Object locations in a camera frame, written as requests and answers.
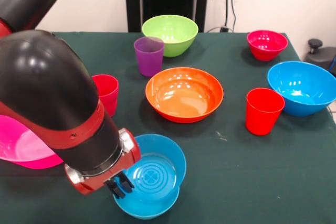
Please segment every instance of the green bowl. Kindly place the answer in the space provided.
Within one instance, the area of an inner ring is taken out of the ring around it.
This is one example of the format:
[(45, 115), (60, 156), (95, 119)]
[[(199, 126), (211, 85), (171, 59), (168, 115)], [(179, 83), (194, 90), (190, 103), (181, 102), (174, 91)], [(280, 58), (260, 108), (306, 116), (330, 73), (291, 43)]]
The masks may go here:
[(161, 15), (148, 19), (142, 25), (142, 32), (146, 37), (162, 39), (163, 56), (175, 57), (183, 54), (193, 43), (198, 33), (198, 26), (183, 16)]

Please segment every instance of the green tablecloth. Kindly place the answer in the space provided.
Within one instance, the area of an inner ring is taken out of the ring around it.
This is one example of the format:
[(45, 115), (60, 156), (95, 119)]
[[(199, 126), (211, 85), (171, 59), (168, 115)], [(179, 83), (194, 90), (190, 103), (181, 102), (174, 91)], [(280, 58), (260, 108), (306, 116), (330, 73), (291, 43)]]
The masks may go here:
[[(266, 87), (268, 69), (297, 60), (292, 47), (272, 62), (255, 60), (246, 34), (199, 34), (163, 68), (196, 67), (223, 85), (219, 109), (201, 122), (176, 124), (147, 103), (133, 49), (140, 34), (58, 33), (90, 74), (119, 79), (118, 127), (134, 135), (157, 133), (183, 149), (187, 173), (169, 212), (152, 223), (336, 223), (336, 126), (324, 110), (305, 118), (282, 114), (272, 133), (244, 127), (246, 93)], [(0, 162), (0, 223), (140, 223), (118, 208), (107, 188), (83, 196), (62, 166), (27, 170)]]

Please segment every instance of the plastic bowl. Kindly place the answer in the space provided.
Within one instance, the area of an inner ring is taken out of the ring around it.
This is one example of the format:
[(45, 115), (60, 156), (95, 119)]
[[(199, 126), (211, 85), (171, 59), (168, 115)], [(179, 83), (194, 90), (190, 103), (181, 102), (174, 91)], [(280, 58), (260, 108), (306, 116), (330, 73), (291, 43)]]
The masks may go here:
[(247, 42), (253, 56), (261, 61), (273, 60), (288, 46), (284, 35), (267, 30), (249, 33)]
[(13, 118), (0, 115), (0, 159), (45, 169), (63, 161), (37, 135)]
[(284, 111), (291, 115), (311, 115), (336, 100), (336, 78), (310, 63), (276, 64), (268, 71), (267, 79), (270, 87), (284, 97)]
[(125, 174), (135, 186), (118, 206), (138, 219), (155, 218), (173, 206), (186, 173), (186, 160), (181, 148), (170, 138), (146, 134), (137, 136), (141, 159)]
[(160, 38), (164, 42), (163, 56), (176, 57), (193, 43), (198, 26), (191, 19), (178, 15), (161, 15), (148, 19), (142, 25), (146, 37)]
[(220, 82), (195, 68), (171, 68), (154, 75), (146, 85), (146, 98), (164, 118), (193, 123), (213, 113), (224, 98)]

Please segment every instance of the light blue bowl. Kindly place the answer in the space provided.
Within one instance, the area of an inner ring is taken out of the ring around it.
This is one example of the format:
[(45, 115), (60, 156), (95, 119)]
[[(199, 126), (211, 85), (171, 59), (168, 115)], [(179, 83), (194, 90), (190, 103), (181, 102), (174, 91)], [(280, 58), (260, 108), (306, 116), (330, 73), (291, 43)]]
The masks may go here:
[(135, 140), (141, 159), (124, 171), (135, 188), (123, 199), (114, 199), (129, 215), (152, 219), (169, 210), (177, 200), (186, 160), (181, 148), (168, 137), (146, 134)]
[(310, 63), (276, 64), (268, 71), (267, 79), (285, 99), (284, 111), (294, 116), (314, 114), (336, 100), (336, 78)]

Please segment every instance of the pink bowl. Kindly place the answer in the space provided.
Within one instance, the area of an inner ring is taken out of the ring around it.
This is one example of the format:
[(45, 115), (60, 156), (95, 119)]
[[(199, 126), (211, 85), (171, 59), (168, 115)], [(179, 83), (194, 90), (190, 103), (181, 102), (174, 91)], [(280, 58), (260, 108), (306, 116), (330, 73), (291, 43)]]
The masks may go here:
[(249, 33), (247, 42), (253, 56), (261, 61), (273, 60), (288, 46), (284, 35), (267, 30)]
[(0, 159), (45, 169), (63, 161), (37, 135), (18, 121), (0, 115)]

